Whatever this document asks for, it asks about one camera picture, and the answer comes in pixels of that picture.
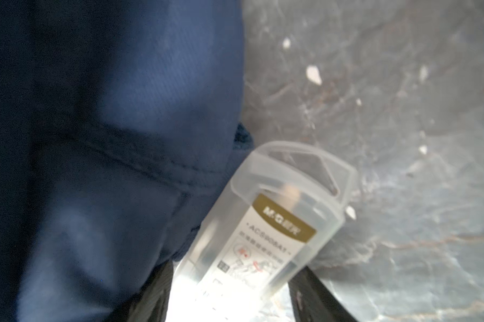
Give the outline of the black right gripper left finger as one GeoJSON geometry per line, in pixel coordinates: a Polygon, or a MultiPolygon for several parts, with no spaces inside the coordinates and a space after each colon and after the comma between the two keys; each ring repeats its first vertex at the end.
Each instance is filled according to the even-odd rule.
{"type": "Polygon", "coordinates": [[[165,321],[174,265],[167,261],[156,267],[141,290],[117,307],[110,315],[110,322],[161,322],[165,321]]]}

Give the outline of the clear plastic ruler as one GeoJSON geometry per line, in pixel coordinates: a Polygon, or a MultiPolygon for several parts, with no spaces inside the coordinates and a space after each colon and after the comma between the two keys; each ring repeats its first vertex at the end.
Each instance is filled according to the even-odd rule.
{"type": "Polygon", "coordinates": [[[357,170],[274,141],[236,170],[176,268],[168,321],[250,321],[345,223],[357,170]]]}

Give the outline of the navy blue student backpack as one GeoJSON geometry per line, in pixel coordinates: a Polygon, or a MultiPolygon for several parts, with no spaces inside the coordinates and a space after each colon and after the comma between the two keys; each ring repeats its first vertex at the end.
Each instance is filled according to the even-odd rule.
{"type": "Polygon", "coordinates": [[[109,321],[253,148],[239,1],[0,1],[0,321],[109,321]]]}

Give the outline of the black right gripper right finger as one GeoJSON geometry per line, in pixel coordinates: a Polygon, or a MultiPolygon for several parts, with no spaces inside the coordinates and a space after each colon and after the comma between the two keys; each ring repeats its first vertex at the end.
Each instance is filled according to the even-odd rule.
{"type": "Polygon", "coordinates": [[[298,272],[288,287],[295,321],[357,322],[309,267],[298,272]]]}

